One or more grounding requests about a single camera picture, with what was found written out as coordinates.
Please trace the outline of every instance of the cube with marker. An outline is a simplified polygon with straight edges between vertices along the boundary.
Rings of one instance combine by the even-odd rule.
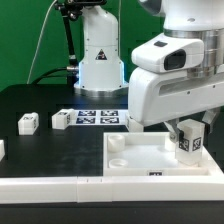
[[[53,129],[66,129],[76,118],[75,110],[62,109],[58,113],[52,116],[52,128]]]
[[[33,135],[39,126],[37,113],[24,114],[18,122],[19,135]]]

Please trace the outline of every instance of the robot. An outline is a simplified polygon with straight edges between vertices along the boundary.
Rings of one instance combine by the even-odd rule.
[[[211,132],[224,105],[224,1],[139,3],[165,23],[164,33],[132,53],[138,68],[129,83],[130,117],[143,126],[165,122],[176,142],[178,119],[206,111]]]
[[[75,92],[92,97],[120,95],[127,93],[128,89],[124,64],[118,56],[118,21],[100,7],[104,4],[106,0],[66,0],[63,4],[56,4],[67,27],[70,62],[76,67],[79,77],[74,84]],[[65,18],[76,21],[80,16],[83,18],[85,55],[78,64]]]

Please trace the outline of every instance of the black and white pattern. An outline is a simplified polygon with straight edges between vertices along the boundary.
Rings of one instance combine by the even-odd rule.
[[[66,113],[66,112],[59,112],[58,113],[58,115],[63,115],[63,116],[65,116],[65,115],[67,115],[68,113]]]
[[[100,119],[101,124],[119,124],[118,117],[102,117]]]
[[[189,152],[189,140],[183,139],[179,142],[179,148]]]
[[[96,118],[77,118],[76,124],[95,124]]]
[[[96,111],[95,110],[86,110],[86,111],[82,111],[80,110],[78,113],[78,116],[82,116],[82,117],[91,117],[91,116],[96,116]]]
[[[193,141],[193,151],[201,148],[201,138],[197,138]]]
[[[109,117],[113,117],[113,116],[118,116],[118,111],[117,110],[102,110],[101,111],[101,116],[109,116]]]

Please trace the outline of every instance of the label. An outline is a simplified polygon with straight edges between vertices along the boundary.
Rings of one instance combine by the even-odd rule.
[[[96,60],[107,60],[107,57],[106,57],[103,49],[101,49],[99,54],[96,56]]]
[[[149,176],[163,176],[163,171],[149,171]]]

